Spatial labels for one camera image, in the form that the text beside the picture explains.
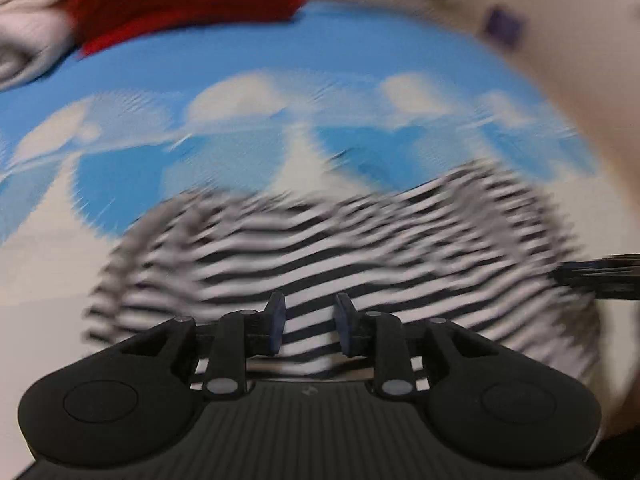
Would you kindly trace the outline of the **black white striped hooded garment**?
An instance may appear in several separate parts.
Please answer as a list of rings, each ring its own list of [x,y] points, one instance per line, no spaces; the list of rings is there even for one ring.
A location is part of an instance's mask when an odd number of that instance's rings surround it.
[[[599,362],[593,298],[552,280],[575,247],[516,174],[468,162],[397,194],[338,200],[193,190],[140,217],[104,266],[86,341],[116,344],[175,316],[214,322],[285,298],[280,353],[257,377],[367,376],[342,356],[338,294],[414,325],[446,318],[580,380]]]

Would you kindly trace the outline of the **blue white patterned bed sheet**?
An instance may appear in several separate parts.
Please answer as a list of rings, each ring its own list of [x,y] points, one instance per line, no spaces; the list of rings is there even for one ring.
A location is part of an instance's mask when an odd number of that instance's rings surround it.
[[[90,292],[140,214],[189,188],[400,191],[474,158],[542,186],[589,257],[639,247],[603,128],[521,61],[403,15],[311,3],[290,24],[174,30],[1,97],[1,474],[22,393],[86,356]]]

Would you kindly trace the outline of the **purple box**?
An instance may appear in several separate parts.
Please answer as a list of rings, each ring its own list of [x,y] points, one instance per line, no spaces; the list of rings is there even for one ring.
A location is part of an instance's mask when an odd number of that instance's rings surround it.
[[[482,28],[485,38],[497,46],[516,50],[522,41],[528,19],[503,4],[495,4],[486,15]]]

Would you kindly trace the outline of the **cream folded quilt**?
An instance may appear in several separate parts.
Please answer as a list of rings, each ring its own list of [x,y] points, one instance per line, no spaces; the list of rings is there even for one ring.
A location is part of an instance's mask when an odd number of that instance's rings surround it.
[[[74,45],[66,0],[1,0],[1,89],[27,84]]]

